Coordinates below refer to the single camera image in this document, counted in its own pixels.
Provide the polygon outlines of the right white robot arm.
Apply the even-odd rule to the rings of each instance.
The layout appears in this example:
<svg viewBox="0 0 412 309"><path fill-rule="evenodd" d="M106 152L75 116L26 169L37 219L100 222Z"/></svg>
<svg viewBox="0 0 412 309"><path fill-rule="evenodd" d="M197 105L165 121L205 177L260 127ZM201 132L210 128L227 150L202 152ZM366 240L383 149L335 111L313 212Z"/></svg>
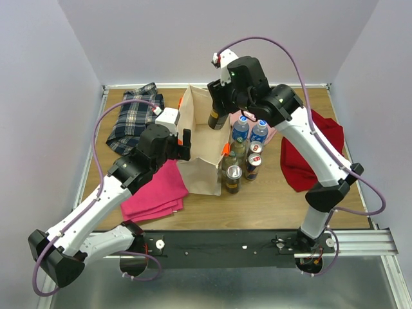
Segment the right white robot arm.
<svg viewBox="0 0 412 309"><path fill-rule="evenodd" d="M220 130L228 116L247 111L281 133L305 159L317 177L306 193L309 204L297 236L297 247L311 252L319 245L331 210L347 195L361 164L342 157L311 123L311 112L286 84L270 86L257 58L235 53L215 55L212 63L221 70L220 79L207 85L212 97L210 128Z"/></svg>

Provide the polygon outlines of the green cap glass bottle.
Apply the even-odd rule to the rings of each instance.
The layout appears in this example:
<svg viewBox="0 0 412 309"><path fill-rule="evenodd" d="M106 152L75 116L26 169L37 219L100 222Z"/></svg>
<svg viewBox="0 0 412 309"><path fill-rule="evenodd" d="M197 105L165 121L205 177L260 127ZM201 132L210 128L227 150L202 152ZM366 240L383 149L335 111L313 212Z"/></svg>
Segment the green cap glass bottle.
<svg viewBox="0 0 412 309"><path fill-rule="evenodd" d="M222 179L226 179L227 177L227 170L232 165L239 165L238 157L234 151L231 151L229 154L226 154L223 157L222 164L221 164L221 172L222 172Z"/></svg>
<svg viewBox="0 0 412 309"><path fill-rule="evenodd" d="M230 145L230 150L233 151L238 159L239 164L245 161L245 156L247 153L247 147L244 139L239 136Z"/></svg>

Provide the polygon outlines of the blue cap bottle from bag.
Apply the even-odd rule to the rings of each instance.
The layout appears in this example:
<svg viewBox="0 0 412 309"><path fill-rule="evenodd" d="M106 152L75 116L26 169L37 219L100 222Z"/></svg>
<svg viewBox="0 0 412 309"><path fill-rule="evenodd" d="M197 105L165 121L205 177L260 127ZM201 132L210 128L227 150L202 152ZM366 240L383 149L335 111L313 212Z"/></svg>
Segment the blue cap bottle from bag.
<svg viewBox="0 0 412 309"><path fill-rule="evenodd" d="M268 136L268 126L267 122L264 120L258 120L257 124L254 125L249 136L250 142L260 142L261 144L265 143L265 140Z"/></svg>

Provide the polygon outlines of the red top can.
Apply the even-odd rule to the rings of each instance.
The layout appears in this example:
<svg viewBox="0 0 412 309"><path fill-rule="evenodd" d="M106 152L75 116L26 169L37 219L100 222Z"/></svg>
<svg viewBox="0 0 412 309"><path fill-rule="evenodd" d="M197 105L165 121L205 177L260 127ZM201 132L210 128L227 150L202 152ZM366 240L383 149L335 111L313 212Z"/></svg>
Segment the red top can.
<svg viewBox="0 0 412 309"><path fill-rule="evenodd" d="M260 141L251 141L248 147L247 156L257 154L260 155L263 152L263 144Z"/></svg>
<svg viewBox="0 0 412 309"><path fill-rule="evenodd" d="M245 178L247 180L255 180L257 175L258 175L258 171L259 168L262 164L262 158L259 154L251 154L246 162L246 166L245 166Z"/></svg>

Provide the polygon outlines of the beige canvas bag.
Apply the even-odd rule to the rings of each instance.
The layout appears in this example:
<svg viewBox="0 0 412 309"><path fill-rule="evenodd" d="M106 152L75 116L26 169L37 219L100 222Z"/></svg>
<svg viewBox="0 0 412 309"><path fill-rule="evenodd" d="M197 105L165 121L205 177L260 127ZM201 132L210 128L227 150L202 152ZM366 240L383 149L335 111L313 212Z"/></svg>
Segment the beige canvas bag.
<svg viewBox="0 0 412 309"><path fill-rule="evenodd" d="M177 166L187 190L192 194L221 194L220 163L222 151L229 142L231 127L227 119L221 129L208 125L212 98L208 90L188 86L179 107L178 134L191 131L191 159L179 160Z"/></svg>

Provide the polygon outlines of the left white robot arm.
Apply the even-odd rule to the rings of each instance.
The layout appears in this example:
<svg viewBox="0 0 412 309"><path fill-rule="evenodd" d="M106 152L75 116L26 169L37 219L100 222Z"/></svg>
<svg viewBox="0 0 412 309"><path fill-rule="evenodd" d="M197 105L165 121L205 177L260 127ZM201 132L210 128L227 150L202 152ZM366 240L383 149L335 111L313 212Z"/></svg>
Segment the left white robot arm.
<svg viewBox="0 0 412 309"><path fill-rule="evenodd" d="M74 211L46 232L36 229L29 235L33 272L45 271L58 288L64 288L94 259L119 251L138 253L143 231L134 223L123 222L101 236L91 236L91 232L113 208L149 183L166 161L190 158L190 129L178 138L165 126L149 125L138 145L115 160L95 191Z"/></svg>

